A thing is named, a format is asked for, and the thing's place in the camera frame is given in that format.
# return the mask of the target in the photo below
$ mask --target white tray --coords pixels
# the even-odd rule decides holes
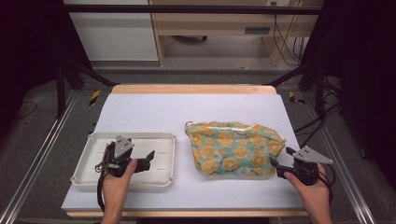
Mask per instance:
[[[134,149],[131,158],[146,158],[155,150],[149,171],[134,174],[130,189],[158,189],[171,185],[174,181],[174,155],[176,137],[172,133],[92,133],[88,136],[77,168],[70,178],[72,183],[82,189],[96,190],[100,174],[95,165],[102,161],[106,145],[121,135],[131,138]]]

